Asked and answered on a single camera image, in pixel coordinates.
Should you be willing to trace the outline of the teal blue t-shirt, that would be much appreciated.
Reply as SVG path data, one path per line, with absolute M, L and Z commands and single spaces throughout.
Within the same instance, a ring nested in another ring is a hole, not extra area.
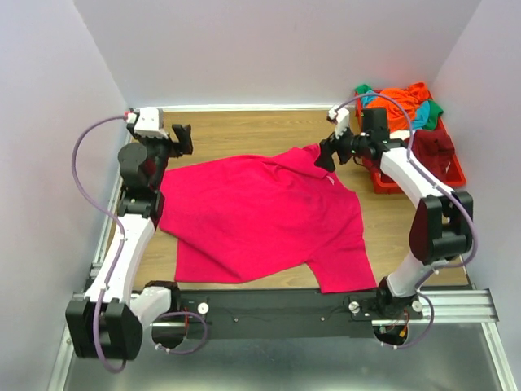
M 395 100 L 407 112 L 411 125 L 415 130 L 421 129 L 430 115 L 429 92 L 425 89 L 398 89 L 387 88 L 380 91 Z M 367 96 L 361 98 L 363 108 L 385 108 L 387 112 L 387 123 L 391 132 L 407 130 L 409 128 L 403 112 L 390 101 L 379 96 Z

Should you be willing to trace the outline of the green t-shirt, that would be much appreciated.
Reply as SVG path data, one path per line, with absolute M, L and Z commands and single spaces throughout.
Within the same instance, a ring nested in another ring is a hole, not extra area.
M 366 93 L 380 93 L 381 90 L 374 90 L 372 87 L 370 87 L 367 84 L 359 85 L 355 88 L 355 94 L 366 94 Z M 427 120 L 427 124 L 425 125 L 425 128 L 423 130 L 434 130 L 437 127 L 439 117 L 443 114 L 444 110 L 443 108 L 436 103 L 431 96 L 429 96 L 428 103 L 430 104 L 430 116 Z M 359 124 L 361 124 L 361 110 L 363 109 L 361 99 L 357 100 L 357 110 L 356 110 L 356 116 L 358 119 Z

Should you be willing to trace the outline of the red plastic bin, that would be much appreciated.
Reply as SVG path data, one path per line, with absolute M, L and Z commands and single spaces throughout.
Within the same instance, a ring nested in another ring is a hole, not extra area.
M 357 110 L 356 103 L 357 102 L 355 102 L 355 116 L 356 116 L 356 110 Z M 438 124 L 437 124 L 437 127 L 435 128 L 435 130 L 436 129 L 442 129 L 447 134 L 449 134 L 448 131 L 446 130 L 446 128 L 444 127 L 444 124 L 442 121 L 442 115 L 439 117 Z M 456 156 L 456 152 L 454 152 L 454 155 L 452 156 L 449 167 L 447 169 L 446 181 L 443 183 L 445 183 L 453 188 L 463 187 L 466 184 L 466 178 L 465 178 L 463 170 L 460 166 L 458 158 Z

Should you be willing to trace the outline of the left aluminium side rail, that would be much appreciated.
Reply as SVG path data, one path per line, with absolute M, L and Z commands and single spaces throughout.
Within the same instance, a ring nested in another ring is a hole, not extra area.
M 120 177 L 120 171 L 119 171 L 119 162 L 116 162 L 116 176 L 115 176 L 115 183 L 112 188 L 112 193 L 109 199 L 108 203 L 108 210 L 112 214 L 116 214 L 116 206 L 118 203 L 118 200 L 120 198 L 120 189 L 122 184 L 122 179 Z M 104 217 L 103 225 L 101 234 L 99 237 L 99 241 L 97 244 L 97 247 L 94 252 L 94 257 L 90 265 L 90 272 L 88 280 L 94 279 L 101 269 L 101 266 L 103 264 L 103 260 L 105 257 L 105 254 L 107 252 L 107 249 L 111 243 L 111 233 L 112 233 L 112 227 L 113 227 L 113 220 L 111 217 Z

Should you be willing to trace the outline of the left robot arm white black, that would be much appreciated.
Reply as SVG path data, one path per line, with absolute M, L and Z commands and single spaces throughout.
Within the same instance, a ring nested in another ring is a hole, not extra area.
M 143 334 L 156 319 L 170 322 L 182 315 L 176 283 L 151 281 L 131 297 L 139 262 L 163 212 L 160 184 L 168 161 L 193 152 L 190 125 L 174 124 L 172 130 L 152 138 L 129 126 L 134 141 L 118 153 L 120 197 L 116 210 L 107 213 L 115 234 L 94 281 L 65 312 L 77 357 L 97 358 L 112 373 L 123 370 L 116 360 L 137 357 Z

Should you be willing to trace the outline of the white t-shirt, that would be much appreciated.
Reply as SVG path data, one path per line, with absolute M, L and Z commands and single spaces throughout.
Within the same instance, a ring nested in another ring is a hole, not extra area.
M 409 130 L 396 130 L 390 133 L 390 139 L 407 140 L 410 137 Z

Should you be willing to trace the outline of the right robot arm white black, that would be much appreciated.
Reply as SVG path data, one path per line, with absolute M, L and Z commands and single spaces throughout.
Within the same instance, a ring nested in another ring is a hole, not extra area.
M 331 108 L 327 114 L 334 131 L 319 143 L 316 166 L 335 171 L 354 157 L 366 158 L 391 178 L 415 207 L 409 231 L 409 253 L 389 276 L 384 278 L 369 309 L 381 319 L 393 319 L 412 305 L 418 290 L 438 270 L 471 250 L 473 199 L 465 191 L 443 184 L 412 153 L 412 141 L 391 138 L 384 108 L 363 112 L 362 131 L 349 128 L 349 111 Z

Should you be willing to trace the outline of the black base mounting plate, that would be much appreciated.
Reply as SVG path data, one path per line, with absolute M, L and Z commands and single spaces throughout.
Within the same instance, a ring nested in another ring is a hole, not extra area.
M 379 326 L 397 333 L 422 319 L 417 296 L 392 299 L 380 289 L 323 294 L 317 289 L 181 291 L 179 309 L 151 326 L 153 341 L 172 348 L 183 339 L 371 338 Z M 198 313 L 201 319 L 192 314 Z

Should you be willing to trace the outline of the orange t-shirt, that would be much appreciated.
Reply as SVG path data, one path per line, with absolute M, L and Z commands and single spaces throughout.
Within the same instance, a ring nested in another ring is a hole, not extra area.
M 430 92 L 424 82 L 417 82 L 404 89 L 392 87 L 381 90 L 381 94 L 393 99 L 409 116 L 414 130 L 422 130 L 430 116 L 430 104 L 428 103 Z M 387 110 L 387 123 L 390 131 L 407 130 L 408 121 L 404 113 L 394 103 L 383 100 Z

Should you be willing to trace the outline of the aluminium extrusion frame rail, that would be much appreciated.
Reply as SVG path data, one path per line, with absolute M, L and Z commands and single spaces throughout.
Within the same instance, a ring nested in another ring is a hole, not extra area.
M 363 320 L 370 320 L 373 326 L 392 324 L 428 324 L 434 323 L 496 323 L 499 318 L 489 290 L 426 290 L 422 291 L 434 307 L 431 313 L 427 300 L 419 298 L 422 312 L 408 309 L 407 314 L 389 319 L 362 315 Z

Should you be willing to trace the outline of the magenta pink t-shirt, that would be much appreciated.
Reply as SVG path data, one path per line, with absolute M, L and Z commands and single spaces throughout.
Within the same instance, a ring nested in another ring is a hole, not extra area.
M 317 145 L 164 174 L 159 227 L 177 238 L 175 279 L 246 283 L 306 265 L 324 293 L 374 288 L 359 199 L 316 166 Z

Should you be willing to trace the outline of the dark maroon t-shirt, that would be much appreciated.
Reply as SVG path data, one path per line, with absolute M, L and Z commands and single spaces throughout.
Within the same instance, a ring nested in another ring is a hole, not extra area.
M 412 153 L 418 161 L 445 182 L 455 148 L 449 135 L 442 129 L 416 130 L 412 143 Z

